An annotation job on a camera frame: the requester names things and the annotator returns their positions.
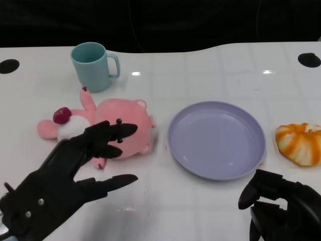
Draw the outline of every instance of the purple plate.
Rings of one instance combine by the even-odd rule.
[[[183,167],[212,180],[251,173],[266,152],[264,132],[257,120],[235,105],[218,101],[181,110],[170,124],[168,142]]]

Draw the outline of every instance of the black circle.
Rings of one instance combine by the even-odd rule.
[[[19,61],[16,59],[7,59],[0,63],[0,74],[9,74],[19,68]]]
[[[297,58],[300,64],[309,68],[317,68],[321,65],[320,58],[314,53],[300,54]]]

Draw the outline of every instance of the black curtain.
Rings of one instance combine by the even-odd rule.
[[[258,9],[259,3],[0,0],[0,47],[93,41],[119,52],[185,52],[228,43],[316,41],[321,36],[320,0],[261,0]]]

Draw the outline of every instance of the cable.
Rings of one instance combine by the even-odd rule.
[[[0,235],[0,240],[5,240],[8,239],[9,237],[11,237],[11,233],[10,232],[5,232],[3,234]]]
[[[140,45],[138,39],[137,39],[137,36],[136,36],[136,33],[135,33],[135,29],[134,29],[134,25],[132,24],[132,19],[131,19],[131,10],[130,10],[130,0],[128,0],[128,10],[129,10],[129,21],[130,21],[130,27],[131,27],[131,31],[132,31],[132,34],[134,35],[134,38],[136,40],[136,43],[137,45],[139,46],[140,50],[145,53],[145,50],[144,48]]]
[[[259,42],[259,14],[261,9],[261,3],[262,0],[259,0],[259,4],[257,6],[257,12],[256,12],[256,41]]]

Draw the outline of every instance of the mug handle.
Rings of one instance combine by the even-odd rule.
[[[119,65],[119,60],[118,57],[114,54],[107,54],[107,57],[113,58],[116,62],[116,67],[117,67],[117,74],[110,74],[110,78],[118,78],[120,76],[120,65]]]

